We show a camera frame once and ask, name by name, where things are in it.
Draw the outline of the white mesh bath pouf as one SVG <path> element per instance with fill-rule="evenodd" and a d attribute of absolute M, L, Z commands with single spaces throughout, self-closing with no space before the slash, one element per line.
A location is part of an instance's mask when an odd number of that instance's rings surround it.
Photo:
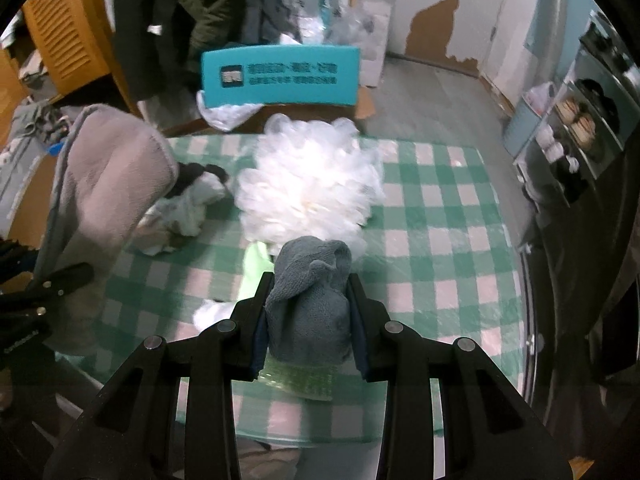
<path fill-rule="evenodd" d="M 253 165 L 235 179 L 244 237 L 277 255 L 302 236 L 340 240 L 364 255 L 363 228 L 384 202 L 378 149 L 362 145 L 356 124 L 271 116 L 258 136 Z"/>

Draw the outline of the white plastic bag in box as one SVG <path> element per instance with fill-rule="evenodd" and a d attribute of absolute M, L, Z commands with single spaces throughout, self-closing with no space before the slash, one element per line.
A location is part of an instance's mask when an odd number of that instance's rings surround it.
<path fill-rule="evenodd" d="M 244 125 L 254 117 L 263 107 L 264 104 L 242 104 L 231 105 L 224 104 L 217 107 L 207 107 L 205 105 L 205 93 L 203 90 L 196 92 L 196 107 L 201 118 L 209 127 L 221 132 L 227 133 Z"/>

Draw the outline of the wooden louvered cabinet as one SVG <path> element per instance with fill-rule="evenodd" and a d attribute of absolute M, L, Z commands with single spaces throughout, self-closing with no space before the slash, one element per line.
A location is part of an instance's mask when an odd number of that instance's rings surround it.
<path fill-rule="evenodd" d="M 37 101 L 127 108 L 104 0 L 26 0 L 3 32 L 1 50 Z"/>

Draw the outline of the grey soft cushion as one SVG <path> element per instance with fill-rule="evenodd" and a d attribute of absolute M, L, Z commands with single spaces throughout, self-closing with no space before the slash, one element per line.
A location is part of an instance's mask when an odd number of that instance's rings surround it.
<path fill-rule="evenodd" d="M 56 162 L 46 235 L 35 266 L 38 282 L 87 263 L 89 284 L 57 292 L 47 344 L 56 352 L 88 356 L 102 314 L 106 282 L 134 229 L 179 174 L 168 141 L 117 108 L 86 107 L 70 129 Z"/>

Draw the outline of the green white checkered tablecloth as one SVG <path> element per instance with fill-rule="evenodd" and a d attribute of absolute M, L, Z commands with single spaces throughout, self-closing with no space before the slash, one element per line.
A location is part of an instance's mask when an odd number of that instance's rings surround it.
<path fill-rule="evenodd" d="M 364 228 L 356 270 L 368 297 L 424 337 L 467 336 L 520 386 L 524 314 L 518 266 L 498 196 L 474 148 L 371 140 L 384 167 L 384 202 Z M 201 234 L 169 255 L 124 252 L 106 289 L 98 346 L 77 365 L 105 382 L 146 336 L 195 334 L 206 299 L 238 296 L 246 243 L 231 198 L 208 208 Z M 371 442 L 382 434 L 385 388 L 352 363 L 333 377 L 329 401 L 291 396 L 262 382 L 236 382 L 236 432 L 296 448 Z"/>

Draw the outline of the grey-blue towel cloth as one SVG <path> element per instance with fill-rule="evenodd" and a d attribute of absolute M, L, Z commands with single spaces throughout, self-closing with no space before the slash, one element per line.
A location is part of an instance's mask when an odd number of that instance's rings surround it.
<path fill-rule="evenodd" d="M 337 366 L 347 359 L 351 268 L 352 253 L 341 240 L 303 236 L 284 244 L 265 303 L 275 359 L 304 367 Z"/>

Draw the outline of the light blue trash bin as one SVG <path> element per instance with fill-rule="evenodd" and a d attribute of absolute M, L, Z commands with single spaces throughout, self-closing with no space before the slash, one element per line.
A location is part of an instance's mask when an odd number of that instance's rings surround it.
<path fill-rule="evenodd" d="M 513 158 L 524 148 L 539 122 L 540 115 L 530 106 L 528 99 L 519 99 L 502 135 L 502 144 Z"/>

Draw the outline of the light green cloth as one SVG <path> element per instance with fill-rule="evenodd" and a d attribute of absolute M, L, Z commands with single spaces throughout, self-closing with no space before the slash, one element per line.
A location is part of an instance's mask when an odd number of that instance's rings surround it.
<path fill-rule="evenodd" d="M 274 263 L 268 246 L 263 242 L 251 242 L 247 245 L 243 257 L 243 273 L 238 290 L 237 300 L 255 296 L 262 274 L 272 272 Z"/>

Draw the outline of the green glitter scrub sponge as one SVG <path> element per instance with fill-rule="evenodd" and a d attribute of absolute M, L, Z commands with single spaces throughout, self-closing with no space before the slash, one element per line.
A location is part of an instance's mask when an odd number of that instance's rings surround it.
<path fill-rule="evenodd" d="M 258 382 L 299 398 L 329 402 L 333 398 L 334 366 L 299 366 L 266 357 Z"/>

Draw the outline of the metal shoe rack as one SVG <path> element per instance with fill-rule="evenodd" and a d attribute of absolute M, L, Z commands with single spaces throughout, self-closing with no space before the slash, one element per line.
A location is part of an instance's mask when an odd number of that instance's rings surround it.
<path fill-rule="evenodd" d="M 639 65 L 605 14 L 591 12 L 566 75 L 544 91 L 514 166 L 536 208 L 568 207 L 596 186 L 638 126 Z"/>

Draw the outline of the white plastic bag bundle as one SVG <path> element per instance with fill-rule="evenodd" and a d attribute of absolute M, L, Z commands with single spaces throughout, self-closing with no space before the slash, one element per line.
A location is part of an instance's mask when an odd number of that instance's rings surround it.
<path fill-rule="evenodd" d="M 180 194 L 160 198 L 134 228 L 129 245 L 143 255 L 154 257 L 180 249 L 198 237 L 210 205 L 227 195 L 229 176 L 205 170 Z"/>

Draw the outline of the black sock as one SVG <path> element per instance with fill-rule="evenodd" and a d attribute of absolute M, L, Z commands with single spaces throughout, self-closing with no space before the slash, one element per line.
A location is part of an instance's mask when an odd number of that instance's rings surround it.
<path fill-rule="evenodd" d="M 218 180 L 225 184 L 229 180 L 229 174 L 224 168 L 217 165 L 201 165 L 196 162 L 184 164 L 178 163 L 178 178 L 171 190 L 165 195 L 166 198 L 173 198 L 181 195 L 197 178 L 208 172 L 214 174 Z"/>

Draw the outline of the teal printed cardboard box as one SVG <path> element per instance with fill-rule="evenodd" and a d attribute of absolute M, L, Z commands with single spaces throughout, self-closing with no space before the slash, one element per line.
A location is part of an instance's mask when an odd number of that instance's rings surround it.
<path fill-rule="evenodd" d="M 204 103 L 353 106 L 360 49 L 332 44 L 263 44 L 209 51 L 201 57 Z"/>

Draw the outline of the dark hanging jackets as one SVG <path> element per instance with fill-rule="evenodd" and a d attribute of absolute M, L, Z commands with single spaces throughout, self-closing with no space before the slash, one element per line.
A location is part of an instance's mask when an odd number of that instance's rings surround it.
<path fill-rule="evenodd" d="M 294 32 L 281 0 L 113 0 L 116 58 L 135 101 L 196 89 L 204 53 Z"/>

